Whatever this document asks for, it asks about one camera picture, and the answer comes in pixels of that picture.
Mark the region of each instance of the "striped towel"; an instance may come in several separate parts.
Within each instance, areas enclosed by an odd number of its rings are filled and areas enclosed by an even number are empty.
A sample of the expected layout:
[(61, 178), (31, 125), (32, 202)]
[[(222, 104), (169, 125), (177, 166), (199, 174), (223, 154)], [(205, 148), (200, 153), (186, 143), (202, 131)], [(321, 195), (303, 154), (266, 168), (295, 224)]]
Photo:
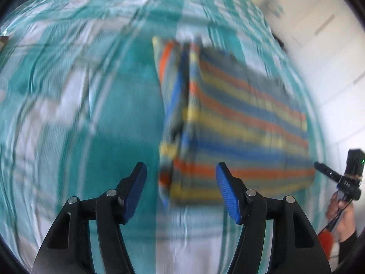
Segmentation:
[(221, 201), (215, 181), (221, 161), (265, 196), (313, 182), (305, 114), (279, 79), (198, 43), (155, 37), (153, 47), (165, 107), (159, 147), (165, 205)]

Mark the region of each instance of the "metal screw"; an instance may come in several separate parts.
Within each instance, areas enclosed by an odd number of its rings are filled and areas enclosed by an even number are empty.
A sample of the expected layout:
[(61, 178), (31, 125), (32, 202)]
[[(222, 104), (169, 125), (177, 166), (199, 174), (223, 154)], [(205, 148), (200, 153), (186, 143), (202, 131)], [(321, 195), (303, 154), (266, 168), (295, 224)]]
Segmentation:
[(112, 196), (115, 196), (116, 195), (116, 190), (108, 190), (107, 191), (107, 196), (108, 197), (112, 197)]
[(68, 202), (68, 204), (74, 204), (74, 203), (77, 202), (77, 198), (76, 197), (70, 197), (67, 202)]
[(256, 191), (249, 189), (246, 191), (246, 194), (247, 194), (247, 196), (254, 197), (254, 196), (256, 196)]
[(287, 197), (285, 197), (285, 200), (286, 200), (288, 203), (294, 203), (294, 202), (295, 202), (295, 199), (294, 199), (292, 196), (287, 196)]

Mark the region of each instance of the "teal checkered blanket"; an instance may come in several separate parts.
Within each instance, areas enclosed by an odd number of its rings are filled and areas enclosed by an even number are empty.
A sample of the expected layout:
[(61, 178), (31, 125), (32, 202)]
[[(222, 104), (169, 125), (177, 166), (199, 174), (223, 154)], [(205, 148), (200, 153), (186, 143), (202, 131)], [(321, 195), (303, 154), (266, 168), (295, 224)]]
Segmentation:
[[(68, 197), (96, 197), (130, 174), (148, 176), (135, 216), (122, 227), (136, 273), (225, 273), (240, 227), (223, 206), (167, 210), (158, 197), (164, 105), (152, 37), (202, 43), (280, 78), (305, 108), (310, 156), (324, 143), (309, 94), (250, 0), (30, 0), (0, 33), (0, 233), (31, 269)], [(326, 181), (294, 196), (317, 229)], [(270, 241), (268, 224), (266, 243)], [(96, 226), (91, 241), (97, 273)], [(265, 246), (260, 271), (265, 271)]]

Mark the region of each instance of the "cable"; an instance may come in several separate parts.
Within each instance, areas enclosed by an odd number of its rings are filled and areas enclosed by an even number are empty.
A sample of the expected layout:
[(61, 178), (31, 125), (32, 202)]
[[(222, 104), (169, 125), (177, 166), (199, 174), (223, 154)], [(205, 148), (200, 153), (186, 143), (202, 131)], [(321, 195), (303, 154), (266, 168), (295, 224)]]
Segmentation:
[(338, 210), (335, 217), (328, 222), (328, 224), (317, 234), (317, 236), (319, 236), (324, 230), (328, 229), (334, 222), (338, 221), (339, 217), (341, 216), (341, 213), (347, 208), (347, 206), (351, 204), (352, 200), (353, 199), (351, 199), (344, 208)]

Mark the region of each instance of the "human hand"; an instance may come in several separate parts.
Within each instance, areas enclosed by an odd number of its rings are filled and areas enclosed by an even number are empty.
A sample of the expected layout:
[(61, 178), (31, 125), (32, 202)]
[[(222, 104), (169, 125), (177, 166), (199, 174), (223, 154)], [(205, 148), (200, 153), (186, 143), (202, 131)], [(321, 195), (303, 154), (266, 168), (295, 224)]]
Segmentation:
[[(337, 201), (337, 192), (333, 194), (331, 202), (327, 207), (326, 217), (330, 221), (332, 220), (338, 209), (344, 208), (347, 202)], [(347, 240), (356, 230), (354, 207), (352, 203), (346, 207), (342, 212), (342, 218), (337, 223), (336, 231), (339, 234), (339, 241), (344, 242)]]

